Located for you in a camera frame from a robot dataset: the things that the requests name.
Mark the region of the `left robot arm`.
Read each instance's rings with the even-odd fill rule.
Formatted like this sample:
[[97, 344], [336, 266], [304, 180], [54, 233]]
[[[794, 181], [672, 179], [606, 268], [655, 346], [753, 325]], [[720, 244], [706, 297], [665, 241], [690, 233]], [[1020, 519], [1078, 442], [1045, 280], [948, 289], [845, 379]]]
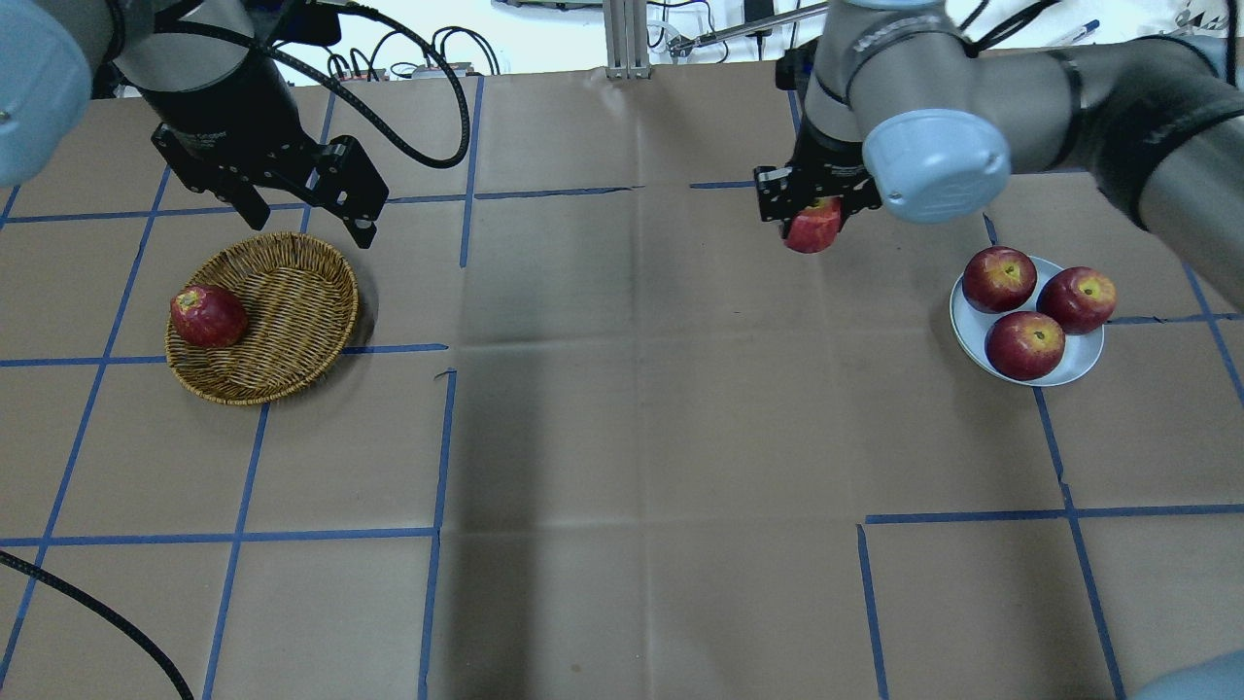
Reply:
[[187, 190], [261, 229], [262, 190], [333, 214], [369, 247], [391, 195], [364, 147], [302, 127], [277, 52], [240, 1], [5, 1], [2, 187], [49, 165], [98, 70], [119, 70], [159, 116], [152, 143]]

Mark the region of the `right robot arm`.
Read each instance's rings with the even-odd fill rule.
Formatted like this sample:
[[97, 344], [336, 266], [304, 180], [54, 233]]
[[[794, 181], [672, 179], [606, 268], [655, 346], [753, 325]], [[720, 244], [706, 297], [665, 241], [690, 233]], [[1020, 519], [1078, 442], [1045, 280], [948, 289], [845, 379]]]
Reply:
[[916, 225], [969, 216], [1015, 174], [1081, 167], [1140, 225], [1144, 187], [1198, 136], [1238, 121], [1242, 91], [1207, 44], [986, 53], [942, 1], [831, 1], [791, 159], [754, 172], [760, 216], [790, 226], [821, 198]]

